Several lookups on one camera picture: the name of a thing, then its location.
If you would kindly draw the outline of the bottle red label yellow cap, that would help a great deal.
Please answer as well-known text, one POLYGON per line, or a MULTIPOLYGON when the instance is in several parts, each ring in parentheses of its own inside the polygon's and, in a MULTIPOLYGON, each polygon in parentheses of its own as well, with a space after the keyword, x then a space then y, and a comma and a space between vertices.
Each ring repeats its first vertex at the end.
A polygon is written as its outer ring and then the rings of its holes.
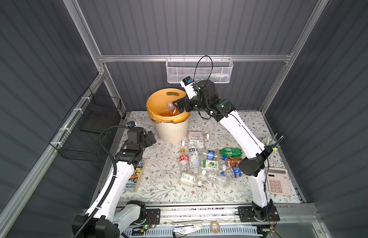
POLYGON ((179 166, 183 172, 189 170, 189 155, 184 148, 180 149, 179 166))

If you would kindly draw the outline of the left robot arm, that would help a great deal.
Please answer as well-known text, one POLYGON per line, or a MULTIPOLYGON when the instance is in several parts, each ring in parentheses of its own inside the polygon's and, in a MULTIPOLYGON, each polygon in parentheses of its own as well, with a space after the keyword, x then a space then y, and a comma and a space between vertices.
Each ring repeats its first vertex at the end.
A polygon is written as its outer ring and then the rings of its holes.
POLYGON ((145 220, 147 215, 145 202, 131 200, 116 213, 118 201, 130 177, 136 171, 147 147, 156 143, 151 131, 142 127, 124 127, 128 139, 120 151, 112 156, 105 153, 112 163, 112 171, 103 190, 84 215, 78 215, 72 223, 75 238, 119 238, 135 221, 145 220))

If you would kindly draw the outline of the bottle green lime label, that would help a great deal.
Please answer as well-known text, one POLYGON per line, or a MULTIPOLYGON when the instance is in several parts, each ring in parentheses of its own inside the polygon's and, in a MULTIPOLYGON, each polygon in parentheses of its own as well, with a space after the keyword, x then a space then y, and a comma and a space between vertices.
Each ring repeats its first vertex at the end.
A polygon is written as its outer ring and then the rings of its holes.
POLYGON ((204 159, 200 163, 200 168, 207 171, 221 172, 225 171, 227 166, 223 163, 219 163, 218 161, 204 159))

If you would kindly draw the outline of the green plastic bottle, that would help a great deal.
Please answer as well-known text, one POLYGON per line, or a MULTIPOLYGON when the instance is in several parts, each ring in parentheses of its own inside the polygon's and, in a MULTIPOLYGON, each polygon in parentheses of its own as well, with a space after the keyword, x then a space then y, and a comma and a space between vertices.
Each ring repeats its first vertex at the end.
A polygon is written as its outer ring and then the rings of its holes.
POLYGON ((226 157, 233 157, 233 158, 241 158, 242 157, 242 150, 240 148, 223 148, 221 150, 218 150, 218 152, 222 156, 226 157))

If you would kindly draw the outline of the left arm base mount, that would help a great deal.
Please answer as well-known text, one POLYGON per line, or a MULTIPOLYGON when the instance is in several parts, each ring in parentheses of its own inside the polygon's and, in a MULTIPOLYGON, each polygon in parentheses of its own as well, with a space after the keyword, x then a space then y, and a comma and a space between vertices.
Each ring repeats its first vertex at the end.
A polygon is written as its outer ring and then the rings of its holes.
POLYGON ((161 209, 147 209, 146 215, 133 224, 142 226, 142 225, 159 225, 161 217, 161 209))

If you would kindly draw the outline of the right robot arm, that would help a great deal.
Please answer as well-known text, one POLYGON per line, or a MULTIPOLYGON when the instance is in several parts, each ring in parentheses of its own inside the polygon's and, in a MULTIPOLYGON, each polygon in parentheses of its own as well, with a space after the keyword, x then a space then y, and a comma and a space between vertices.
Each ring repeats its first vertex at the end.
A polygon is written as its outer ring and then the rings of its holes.
POLYGON ((271 146, 260 142, 244 124, 234 105, 227 99, 220 99, 214 82, 195 82, 190 76, 180 82, 186 96, 173 101, 179 112, 205 111, 210 118, 219 122, 240 145, 245 158, 239 163, 241 172, 248 176, 253 195, 253 205, 265 208, 269 204, 266 193, 265 161, 273 152, 271 146))

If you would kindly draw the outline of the brown coffee bottle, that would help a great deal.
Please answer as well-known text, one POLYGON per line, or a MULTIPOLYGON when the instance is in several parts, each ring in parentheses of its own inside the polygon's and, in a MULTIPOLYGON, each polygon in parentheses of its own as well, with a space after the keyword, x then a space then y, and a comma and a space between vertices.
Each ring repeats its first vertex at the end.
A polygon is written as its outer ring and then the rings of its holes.
POLYGON ((225 159, 225 165, 227 167, 235 168, 239 166, 239 163, 242 161, 242 158, 234 158, 234 157, 227 157, 225 159))

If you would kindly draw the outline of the clear bottle blue label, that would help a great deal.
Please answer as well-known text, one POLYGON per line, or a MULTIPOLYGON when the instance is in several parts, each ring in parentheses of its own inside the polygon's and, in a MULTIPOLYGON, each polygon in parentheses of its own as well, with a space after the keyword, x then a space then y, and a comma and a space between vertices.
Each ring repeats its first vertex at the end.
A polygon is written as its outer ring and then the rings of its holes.
POLYGON ((239 167, 228 167, 225 171, 221 172, 221 176, 227 179, 241 178, 242 172, 239 167))
POLYGON ((202 150, 201 156, 206 160, 212 161, 222 161, 223 156, 221 155, 219 150, 202 150))

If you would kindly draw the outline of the brown tea bottle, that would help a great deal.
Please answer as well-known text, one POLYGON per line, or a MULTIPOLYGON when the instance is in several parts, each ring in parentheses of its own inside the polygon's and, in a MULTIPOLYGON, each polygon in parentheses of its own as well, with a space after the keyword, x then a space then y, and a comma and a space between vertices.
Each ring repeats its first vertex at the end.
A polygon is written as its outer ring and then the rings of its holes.
POLYGON ((170 117, 177 116, 180 114, 179 110, 175 107, 175 105, 172 102, 167 104, 167 112, 170 117))

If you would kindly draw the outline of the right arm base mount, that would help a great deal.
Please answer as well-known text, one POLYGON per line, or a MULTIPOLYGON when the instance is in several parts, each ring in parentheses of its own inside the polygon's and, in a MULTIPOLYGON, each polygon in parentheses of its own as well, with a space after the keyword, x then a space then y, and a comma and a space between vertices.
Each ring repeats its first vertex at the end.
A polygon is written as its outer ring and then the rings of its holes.
POLYGON ((275 206, 265 208, 254 206, 239 206, 235 214, 241 222, 279 222, 280 216, 275 206))

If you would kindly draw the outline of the tall clear bottle dark label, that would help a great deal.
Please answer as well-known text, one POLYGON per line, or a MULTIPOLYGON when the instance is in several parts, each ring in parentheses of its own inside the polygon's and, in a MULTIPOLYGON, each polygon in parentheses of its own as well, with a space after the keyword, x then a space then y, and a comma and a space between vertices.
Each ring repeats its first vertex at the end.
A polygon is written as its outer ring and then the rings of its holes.
POLYGON ((193 174, 199 173, 199 151, 194 141, 191 141, 188 148, 189 169, 193 174))

